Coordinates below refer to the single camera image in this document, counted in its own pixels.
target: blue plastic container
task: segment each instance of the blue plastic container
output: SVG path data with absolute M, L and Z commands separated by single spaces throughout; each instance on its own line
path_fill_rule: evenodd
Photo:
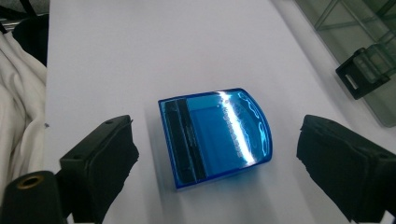
M 267 120 L 242 89 L 159 101 L 177 189 L 272 158 Z

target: black plastic part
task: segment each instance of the black plastic part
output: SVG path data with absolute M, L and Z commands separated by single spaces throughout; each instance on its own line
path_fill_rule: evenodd
M 61 158 L 64 214 L 72 212 L 75 222 L 102 223 L 138 156 L 129 116 L 102 123 Z
M 165 104 L 166 122 L 172 134 L 177 176 L 184 183 L 193 183 L 206 178 L 200 150 L 195 141 L 195 131 L 186 99 Z
M 384 148 L 332 120 L 307 115 L 297 157 L 349 221 L 380 222 L 385 210 L 396 216 L 396 156 Z
M 25 9 L 26 13 L 29 15 L 29 17 L 35 17 L 37 14 L 35 13 L 35 10 L 32 7 L 32 4 L 30 4 L 29 0 L 20 0 L 23 8 Z
M 55 175 L 40 171 L 12 181 L 1 214 L 1 224 L 64 224 Z
M 24 51 L 28 52 L 47 66 L 50 15 L 42 15 L 22 21 L 12 36 Z
M 364 48 L 358 49 L 350 58 L 335 69 L 335 72 L 344 82 L 344 85 L 346 85 L 355 100 L 359 100 L 361 97 L 390 81 L 390 78 L 385 75 L 381 76 L 381 78 L 374 83 L 369 82 L 365 78 L 361 70 L 353 62 L 353 59 L 364 51 L 366 51 Z

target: container lid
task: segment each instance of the container lid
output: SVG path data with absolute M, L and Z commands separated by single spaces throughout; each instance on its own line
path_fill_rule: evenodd
M 242 89 L 178 96 L 159 105 L 178 189 L 272 158 L 268 122 Z

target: white fabric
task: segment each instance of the white fabric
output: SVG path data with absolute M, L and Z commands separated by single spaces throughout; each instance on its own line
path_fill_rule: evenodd
M 0 200 L 18 176 L 41 170 L 47 68 L 0 35 Z

